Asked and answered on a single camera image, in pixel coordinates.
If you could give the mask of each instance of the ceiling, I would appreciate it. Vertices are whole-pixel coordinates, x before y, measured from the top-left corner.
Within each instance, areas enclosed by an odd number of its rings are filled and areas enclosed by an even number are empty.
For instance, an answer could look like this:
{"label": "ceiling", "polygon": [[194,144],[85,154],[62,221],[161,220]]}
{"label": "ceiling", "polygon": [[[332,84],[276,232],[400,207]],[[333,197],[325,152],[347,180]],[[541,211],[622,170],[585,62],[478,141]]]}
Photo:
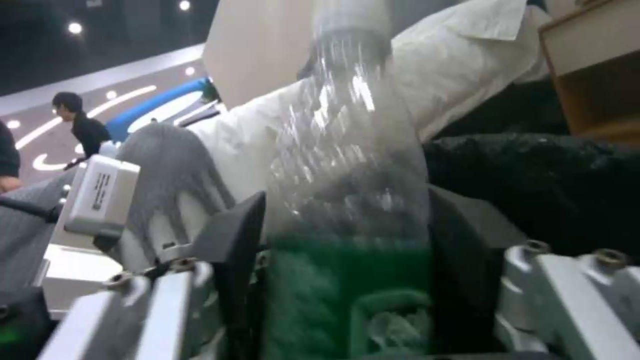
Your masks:
{"label": "ceiling", "polygon": [[[193,70],[193,73],[189,72],[190,75],[187,75],[186,69],[189,68]],[[105,88],[83,92],[81,95],[84,99],[85,110],[88,113],[95,113],[95,109],[102,108],[103,110],[100,110],[95,117],[103,123],[108,123],[119,114],[145,101],[149,101],[163,92],[174,89],[176,86],[189,83],[202,76],[205,76],[202,63],[200,60],[195,60],[160,70],[153,74],[131,78]],[[108,98],[109,92],[115,93],[117,104],[105,108],[105,104],[113,102]],[[154,115],[151,113],[151,116],[157,117],[159,121],[167,120],[172,122],[173,119],[177,119],[201,106],[197,102],[198,97],[193,97],[194,95],[196,94],[191,93],[189,96],[191,100],[185,99],[187,103],[176,104],[177,108],[174,106],[174,109],[167,110],[165,107],[162,111],[163,114]],[[117,101],[122,97],[127,97],[127,99],[121,102]],[[167,115],[168,117],[164,119],[159,115]],[[19,146],[22,163],[20,179],[25,184],[37,183],[55,176],[61,172],[60,167],[63,164],[81,156],[78,153],[78,142],[71,134],[69,124],[56,124],[32,141],[24,143],[27,135],[33,133],[43,124],[50,123],[55,118],[56,116],[52,113],[49,103],[3,116],[5,122],[20,122],[20,126],[12,129],[12,133],[17,144],[23,143]]]}
{"label": "ceiling", "polygon": [[218,0],[180,1],[0,1],[0,96],[204,42]]}

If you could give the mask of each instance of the black cloth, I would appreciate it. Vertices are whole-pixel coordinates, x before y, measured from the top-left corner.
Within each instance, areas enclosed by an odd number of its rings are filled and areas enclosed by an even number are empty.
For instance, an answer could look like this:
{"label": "black cloth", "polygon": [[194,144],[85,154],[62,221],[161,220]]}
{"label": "black cloth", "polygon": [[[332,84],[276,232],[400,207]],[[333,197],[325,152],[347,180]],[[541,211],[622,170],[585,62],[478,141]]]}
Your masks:
{"label": "black cloth", "polygon": [[640,263],[640,151],[572,136],[501,134],[424,145],[429,179],[491,202],[556,254],[599,248]]}
{"label": "black cloth", "polygon": [[0,121],[0,176],[18,177],[20,153],[15,149],[11,130]]}
{"label": "black cloth", "polygon": [[111,135],[104,124],[88,118],[85,113],[76,115],[71,133],[82,144],[85,159],[97,154],[103,142],[111,140]]}

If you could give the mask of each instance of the black plastic part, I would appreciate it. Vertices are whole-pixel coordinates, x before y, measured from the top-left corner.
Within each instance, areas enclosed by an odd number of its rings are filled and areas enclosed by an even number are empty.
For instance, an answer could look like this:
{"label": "black plastic part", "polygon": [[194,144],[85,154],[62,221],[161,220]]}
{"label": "black plastic part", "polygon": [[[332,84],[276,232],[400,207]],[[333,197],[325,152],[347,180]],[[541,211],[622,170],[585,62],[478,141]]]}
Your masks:
{"label": "black plastic part", "polygon": [[190,256],[211,263],[227,326],[230,354],[245,358],[249,340],[246,298],[260,242],[266,205],[264,192],[214,215],[198,235]]}
{"label": "black plastic part", "polygon": [[429,189],[435,351],[504,351],[493,336],[504,251],[527,237],[486,201]]}
{"label": "black plastic part", "polygon": [[0,291],[0,359],[36,359],[53,329],[42,288]]}
{"label": "black plastic part", "polygon": [[62,209],[61,206],[54,206],[51,209],[45,209],[30,202],[12,199],[7,196],[0,196],[0,206],[39,217],[50,224],[55,224],[58,221]]}

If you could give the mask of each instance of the plastic bottle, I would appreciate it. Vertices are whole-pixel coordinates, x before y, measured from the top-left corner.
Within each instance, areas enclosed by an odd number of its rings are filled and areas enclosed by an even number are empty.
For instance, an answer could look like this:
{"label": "plastic bottle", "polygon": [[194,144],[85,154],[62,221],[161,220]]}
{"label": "plastic bottle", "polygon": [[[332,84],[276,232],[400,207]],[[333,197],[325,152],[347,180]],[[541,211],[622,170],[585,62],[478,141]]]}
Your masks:
{"label": "plastic bottle", "polygon": [[[388,353],[372,345],[372,319],[429,310],[428,173],[385,68],[386,3],[320,5],[314,75],[289,109],[269,179],[268,360]],[[426,352],[423,338],[409,350]]]}

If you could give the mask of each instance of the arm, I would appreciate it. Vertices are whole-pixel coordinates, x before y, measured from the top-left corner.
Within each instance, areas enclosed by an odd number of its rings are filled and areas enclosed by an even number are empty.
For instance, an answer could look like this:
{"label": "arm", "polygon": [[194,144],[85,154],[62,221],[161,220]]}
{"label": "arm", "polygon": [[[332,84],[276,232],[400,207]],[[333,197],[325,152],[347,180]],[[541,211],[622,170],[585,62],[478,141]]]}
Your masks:
{"label": "arm", "polygon": [[11,131],[0,121],[0,193],[22,186],[19,170],[20,153],[15,148]]}

